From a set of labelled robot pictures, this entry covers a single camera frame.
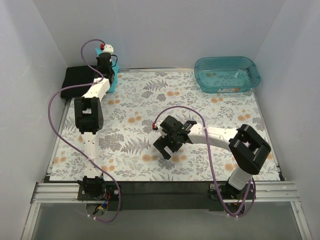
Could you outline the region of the folded black t-shirt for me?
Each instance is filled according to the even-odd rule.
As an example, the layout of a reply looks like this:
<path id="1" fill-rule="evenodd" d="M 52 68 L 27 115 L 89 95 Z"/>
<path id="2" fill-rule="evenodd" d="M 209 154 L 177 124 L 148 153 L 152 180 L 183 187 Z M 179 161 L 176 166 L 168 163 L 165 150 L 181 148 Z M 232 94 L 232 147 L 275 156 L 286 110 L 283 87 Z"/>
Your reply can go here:
<path id="1" fill-rule="evenodd" d="M 95 74 L 96 72 L 90 69 L 87 65 L 68 67 L 66 69 L 62 88 L 92 83 Z M 60 97 L 62 99 L 82 97 L 89 90 L 89 88 L 90 86 L 82 86 L 66 89 L 60 93 Z"/>

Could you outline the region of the teal transparent plastic bin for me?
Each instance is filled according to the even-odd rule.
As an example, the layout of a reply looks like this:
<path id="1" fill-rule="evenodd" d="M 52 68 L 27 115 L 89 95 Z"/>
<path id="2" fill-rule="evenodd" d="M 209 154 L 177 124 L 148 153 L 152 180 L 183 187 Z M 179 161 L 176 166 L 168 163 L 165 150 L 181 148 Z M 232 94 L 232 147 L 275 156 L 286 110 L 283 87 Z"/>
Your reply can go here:
<path id="1" fill-rule="evenodd" d="M 194 76 L 207 94 L 243 93 L 261 82 L 255 63 L 244 56 L 200 58 L 194 65 Z"/>

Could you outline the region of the turquoise t-shirt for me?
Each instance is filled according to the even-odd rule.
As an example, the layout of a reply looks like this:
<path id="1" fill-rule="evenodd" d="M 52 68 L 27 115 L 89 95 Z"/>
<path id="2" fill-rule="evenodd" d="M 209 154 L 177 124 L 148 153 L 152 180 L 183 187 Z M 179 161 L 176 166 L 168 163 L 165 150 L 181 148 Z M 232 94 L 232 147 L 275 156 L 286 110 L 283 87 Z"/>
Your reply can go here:
<path id="1" fill-rule="evenodd" d="M 109 52 L 103 52 L 101 49 L 95 49 L 97 65 L 95 69 L 103 74 L 104 78 L 109 79 L 110 88 L 108 93 L 114 93 L 118 83 L 118 56 Z"/>

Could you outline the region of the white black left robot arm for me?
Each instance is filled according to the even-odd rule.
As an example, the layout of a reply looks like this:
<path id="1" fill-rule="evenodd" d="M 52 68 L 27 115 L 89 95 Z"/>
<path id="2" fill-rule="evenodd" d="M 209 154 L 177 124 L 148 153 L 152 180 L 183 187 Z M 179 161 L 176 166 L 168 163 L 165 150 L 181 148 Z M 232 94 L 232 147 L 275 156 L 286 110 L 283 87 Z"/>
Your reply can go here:
<path id="1" fill-rule="evenodd" d="M 88 157 L 80 184 L 84 192 L 95 200 L 103 199 L 107 193 L 103 185 L 103 172 L 99 169 L 101 167 L 99 131 L 104 125 L 101 100 L 115 80 L 113 53 L 111 50 L 98 55 L 96 66 L 98 73 L 94 75 L 93 85 L 83 96 L 74 99 L 75 126 L 81 133 L 84 154 Z"/>

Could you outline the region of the floral patterned table mat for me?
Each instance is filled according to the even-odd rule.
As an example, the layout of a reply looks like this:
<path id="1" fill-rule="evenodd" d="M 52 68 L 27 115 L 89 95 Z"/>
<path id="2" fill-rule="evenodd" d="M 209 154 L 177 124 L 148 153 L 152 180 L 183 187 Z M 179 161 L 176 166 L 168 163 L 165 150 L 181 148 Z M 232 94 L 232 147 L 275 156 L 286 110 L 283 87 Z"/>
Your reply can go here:
<path id="1" fill-rule="evenodd" d="M 122 72 L 101 108 L 98 143 L 106 181 L 225 181 L 237 167 L 228 150 L 204 144 L 186 144 L 164 159 L 153 146 L 159 137 L 155 119 L 173 116 L 227 129 L 248 124 L 268 136 L 252 91 L 204 93 L 191 71 Z"/>

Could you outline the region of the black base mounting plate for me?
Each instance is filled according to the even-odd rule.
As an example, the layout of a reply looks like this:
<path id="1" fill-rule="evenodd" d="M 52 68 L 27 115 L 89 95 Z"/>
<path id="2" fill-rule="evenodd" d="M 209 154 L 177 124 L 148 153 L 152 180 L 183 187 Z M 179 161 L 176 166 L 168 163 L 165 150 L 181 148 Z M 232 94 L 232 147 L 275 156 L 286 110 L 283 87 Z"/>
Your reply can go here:
<path id="1" fill-rule="evenodd" d="M 108 201 L 108 209 L 121 210 L 209 210 L 223 211 L 218 193 L 231 212 L 236 212 L 242 201 L 254 198 L 252 184 L 242 190 L 232 189 L 227 182 L 219 181 L 111 181 L 98 187 L 79 184 L 77 200 L 88 203 Z"/>

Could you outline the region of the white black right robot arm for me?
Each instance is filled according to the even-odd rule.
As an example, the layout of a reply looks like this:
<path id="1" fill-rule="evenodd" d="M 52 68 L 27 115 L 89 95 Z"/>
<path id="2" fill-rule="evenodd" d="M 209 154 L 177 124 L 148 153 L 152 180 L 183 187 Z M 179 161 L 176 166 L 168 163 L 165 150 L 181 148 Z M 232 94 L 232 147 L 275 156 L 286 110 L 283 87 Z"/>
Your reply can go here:
<path id="1" fill-rule="evenodd" d="M 243 124 L 239 128 L 205 128 L 194 120 L 181 123 L 172 116 L 152 124 L 152 129 L 160 133 L 153 146 L 169 160 L 171 152 L 177 152 L 184 144 L 206 144 L 222 148 L 232 153 L 237 167 L 232 172 L 220 192 L 232 199 L 237 199 L 245 192 L 247 182 L 258 175 L 268 155 L 270 145 L 250 126 Z"/>

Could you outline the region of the aluminium frame rail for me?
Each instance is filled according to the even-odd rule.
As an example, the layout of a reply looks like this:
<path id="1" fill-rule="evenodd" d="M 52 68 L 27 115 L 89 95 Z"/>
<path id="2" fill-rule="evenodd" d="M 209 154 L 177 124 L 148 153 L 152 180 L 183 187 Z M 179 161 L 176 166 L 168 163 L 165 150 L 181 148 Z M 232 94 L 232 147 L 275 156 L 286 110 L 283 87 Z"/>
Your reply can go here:
<path id="1" fill-rule="evenodd" d="M 289 202 L 301 237 L 311 240 L 312 236 L 305 219 L 299 194 L 292 181 L 259 181 L 256 183 L 256 202 Z M 30 240 L 42 203 L 97 204 L 97 200 L 79 200 L 80 186 L 75 182 L 37 183 L 31 198 L 31 205 L 22 232 L 22 240 Z"/>

